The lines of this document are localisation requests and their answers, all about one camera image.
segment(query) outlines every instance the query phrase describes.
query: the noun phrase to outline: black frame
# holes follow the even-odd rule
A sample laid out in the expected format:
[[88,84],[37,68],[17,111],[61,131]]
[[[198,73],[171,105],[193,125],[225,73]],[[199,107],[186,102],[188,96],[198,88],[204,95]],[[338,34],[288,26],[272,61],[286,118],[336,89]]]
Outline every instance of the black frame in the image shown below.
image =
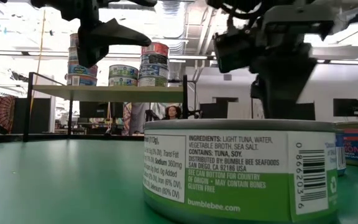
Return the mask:
[[[60,82],[57,82],[49,77],[46,77],[44,75],[30,72],[29,73],[29,83],[27,87],[27,106],[25,110],[25,120],[24,120],[24,131],[22,140],[23,142],[28,142],[29,139],[29,130],[30,130],[30,114],[31,114],[31,99],[32,99],[32,92],[34,90],[34,75],[38,75],[39,77],[45,78],[47,80],[50,80],[54,83],[57,83],[59,85],[63,85]],[[188,95],[187,95],[187,85],[188,85],[188,79],[187,75],[183,76],[183,101],[182,101],[182,108],[183,108],[183,119],[188,119]],[[99,139],[99,140],[128,140],[128,141],[143,141],[144,137],[142,136],[93,136],[93,135],[71,135],[71,122],[72,122],[72,116],[73,116],[73,95],[70,96],[70,108],[68,110],[68,129],[67,134],[39,134],[39,135],[32,135],[32,140],[34,141],[43,141],[43,140],[55,140],[55,139]]]

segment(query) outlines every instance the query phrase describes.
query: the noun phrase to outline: robotic claw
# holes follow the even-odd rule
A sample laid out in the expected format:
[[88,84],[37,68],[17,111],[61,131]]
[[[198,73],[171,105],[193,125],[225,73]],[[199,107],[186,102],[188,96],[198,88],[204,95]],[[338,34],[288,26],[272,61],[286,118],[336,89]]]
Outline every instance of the robotic claw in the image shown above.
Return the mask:
[[[62,18],[78,18],[80,65],[91,67],[105,57],[109,45],[148,46],[144,34],[121,26],[117,20],[99,21],[101,7],[119,0],[31,0],[35,7],[52,6]],[[157,0],[130,0],[153,7]],[[257,73],[251,97],[262,101],[266,118],[290,119],[289,111],[305,87],[317,64],[310,58],[311,45],[303,42],[304,34],[319,34],[324,39],[334,26],[335,15],[329,6],[314,0],[206,0],[215,9],[230,16],[227,32],[214,36],[214,48],[221,73],[249,67]],[[233,17],[246,20],[243,28],[233,25]]]

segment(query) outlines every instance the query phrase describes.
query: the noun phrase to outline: recycling symbol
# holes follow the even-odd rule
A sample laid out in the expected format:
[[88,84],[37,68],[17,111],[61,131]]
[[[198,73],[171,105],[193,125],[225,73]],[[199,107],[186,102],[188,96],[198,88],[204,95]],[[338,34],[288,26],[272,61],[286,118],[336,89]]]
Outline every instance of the recycling symbol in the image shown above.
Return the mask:
[[331,193],[333,193],[333,194],[336,193],[336,178],[335,177],[331,178]]

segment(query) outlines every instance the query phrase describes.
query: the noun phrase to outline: dark hair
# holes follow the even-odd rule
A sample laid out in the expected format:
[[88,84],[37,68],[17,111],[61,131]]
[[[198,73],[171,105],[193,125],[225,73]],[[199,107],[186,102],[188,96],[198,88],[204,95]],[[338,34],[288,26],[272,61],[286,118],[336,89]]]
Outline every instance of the dark hair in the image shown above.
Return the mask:
[[169,107],[165,108],[165,117],[164,117],[164,119],[170,119],[169,118],[169,109],[171,107],[174,107],[176,109],[176,111],[177,111],[176,118],[180,119],[181,118],[181,109],[180,109],[179,106],[169,106]]

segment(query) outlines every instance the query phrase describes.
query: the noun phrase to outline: wall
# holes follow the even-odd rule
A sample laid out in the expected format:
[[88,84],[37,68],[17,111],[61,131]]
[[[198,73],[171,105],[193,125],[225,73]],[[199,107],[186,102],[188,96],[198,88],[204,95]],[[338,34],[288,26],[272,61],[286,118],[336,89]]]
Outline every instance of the wall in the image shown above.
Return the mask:
[[[186,70],[191,79],[193,72]],[[250,106],[250,84],[254,75],[245,69],[230,72],[231,82],[223,81],[217,68],[205,68],[197,83],[198,103],[212,103],[213,97],[238,97]],[[318,65],[305,87],[299,103],[315,103],[318,121],[357,121],[358,118],[333,116],[334,98],[358,98],[358,65]],[[194,105],[194,93],[189,90],[189,106]]]

